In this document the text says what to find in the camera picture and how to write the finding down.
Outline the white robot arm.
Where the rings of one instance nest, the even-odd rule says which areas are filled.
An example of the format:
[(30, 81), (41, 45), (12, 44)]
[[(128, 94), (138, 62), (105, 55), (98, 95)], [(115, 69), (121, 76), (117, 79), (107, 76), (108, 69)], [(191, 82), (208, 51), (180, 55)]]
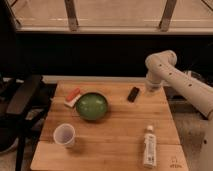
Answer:
[(156, 91), (162, 81), (167, 82), (208, 119), (198, 171), (213, 171), (213, 87), (181, 72), (176, 63), (177, 56), (172, 50), (149, 55), (145, 59), (146, 87)]

